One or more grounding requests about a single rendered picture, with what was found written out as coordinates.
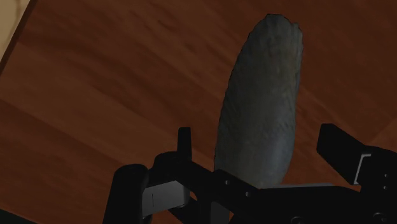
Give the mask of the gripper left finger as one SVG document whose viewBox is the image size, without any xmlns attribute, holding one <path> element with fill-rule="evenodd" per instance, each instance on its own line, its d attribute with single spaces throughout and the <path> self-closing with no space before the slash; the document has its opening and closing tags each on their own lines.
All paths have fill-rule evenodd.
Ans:
<svg viewBox="0 0 397 224">
<path fill-rule="evenodd" d="M 113 176 L 102 224 L 151 224 L 168 210 L 183 224 L 260 224 L 258 189 L 218 169 L 192 161 L 191 131 L 178 130 L 175 151 L 155 157 L 152 168 L 121 166 Z"/>
</svg>

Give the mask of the dark grey oblong object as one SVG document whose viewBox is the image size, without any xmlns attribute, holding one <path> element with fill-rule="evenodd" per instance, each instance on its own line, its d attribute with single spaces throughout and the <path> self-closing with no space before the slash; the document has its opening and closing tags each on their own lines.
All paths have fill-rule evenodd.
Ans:
<svg viewBox="0 0 397 224">
<path fill-rule="evenodd" d="M 256 188 L 281 184 L 295 147 L 302 53 L 297 23 L 268 14 L 255 25 L 228 81 L 214 169 Z"/>
</svg>

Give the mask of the brown wooden table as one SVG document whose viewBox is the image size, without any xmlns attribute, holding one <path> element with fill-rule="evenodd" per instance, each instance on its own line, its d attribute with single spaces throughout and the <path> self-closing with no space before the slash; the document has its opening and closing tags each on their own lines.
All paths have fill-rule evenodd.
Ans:
<svg viewBox="0 0 397 224">
<path fill-rule="evenodd" d="M 0 208 L 101 224 L 117 168 L 151 166 L 180 127 L 211 169 L 230 72 L 268 13 L 304 43 L 284 182 L 347 185 L 316 153 L 322 123 L 397 150 L 397 0 L 38 0 L 0 75 Z"/>
</svg>

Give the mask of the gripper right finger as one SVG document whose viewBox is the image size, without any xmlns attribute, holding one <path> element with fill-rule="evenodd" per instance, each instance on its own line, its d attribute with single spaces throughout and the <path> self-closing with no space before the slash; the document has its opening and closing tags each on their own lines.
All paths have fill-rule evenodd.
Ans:
<svg viewBox="0 0 397 224">
<path fill-rule="evenodd" d="M 365 224 L 397 224 L 397 152 L 361 143 L 336 125 L 321 125 L 317 153 L 350 185 Z"/>
</svg>

